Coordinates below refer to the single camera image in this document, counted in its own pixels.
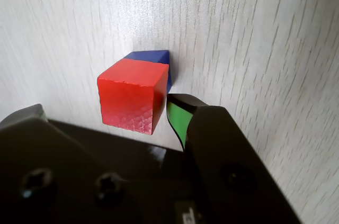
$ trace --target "screw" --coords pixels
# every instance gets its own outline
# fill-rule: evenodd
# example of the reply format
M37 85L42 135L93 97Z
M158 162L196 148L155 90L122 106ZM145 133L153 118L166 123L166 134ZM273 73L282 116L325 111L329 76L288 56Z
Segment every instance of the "screw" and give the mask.
M24 199L44 198L50 196L53 184L53 172L47 168L38 168L27 173L20 186L20 194Z
M121 194L121 177L116 173L105 173L95 182L97 198L103 202L113 202Z

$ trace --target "wooden block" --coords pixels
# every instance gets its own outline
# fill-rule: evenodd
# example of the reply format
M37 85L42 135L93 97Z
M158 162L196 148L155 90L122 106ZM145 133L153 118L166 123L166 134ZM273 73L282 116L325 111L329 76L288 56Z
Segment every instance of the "wooden block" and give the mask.
M171 66L170 66L170 52L168 50L155 50L155 51L136 51L129 53L125 58L158 62L161 64L168 64L168 81L167 81L167 93L170 92L172 87Z
M97 79L104 124L151 135L164 109L168 64L122 59Z

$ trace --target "white wood grain surface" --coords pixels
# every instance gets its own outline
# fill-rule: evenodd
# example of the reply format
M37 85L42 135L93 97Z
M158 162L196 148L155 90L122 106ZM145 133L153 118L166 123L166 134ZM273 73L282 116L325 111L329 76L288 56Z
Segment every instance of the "white wood grain surface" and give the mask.
M131 51L169 49L172 93L228 109L306 223L339 222L339 0L0 0L0 119L102 124L97 76Z

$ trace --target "blue cube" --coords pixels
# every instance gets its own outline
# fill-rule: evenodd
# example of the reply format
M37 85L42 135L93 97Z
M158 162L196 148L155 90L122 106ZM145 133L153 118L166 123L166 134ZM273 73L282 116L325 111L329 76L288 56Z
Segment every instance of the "blue cube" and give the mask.
M172 87L171 78L171 66L170 66L170 52L168 50L156 50L156 51L136 51L125 56L125 58L139 60L139 61L151 61L158 62L160 64L168 64L168 81L167 81L167 93L169 93Z

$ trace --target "red cube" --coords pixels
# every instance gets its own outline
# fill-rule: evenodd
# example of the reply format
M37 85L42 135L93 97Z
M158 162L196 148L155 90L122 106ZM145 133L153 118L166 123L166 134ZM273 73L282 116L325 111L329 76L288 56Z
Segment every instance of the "red cube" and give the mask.
M168 64L122 59L97 78L104 124L152 135L165 106Z

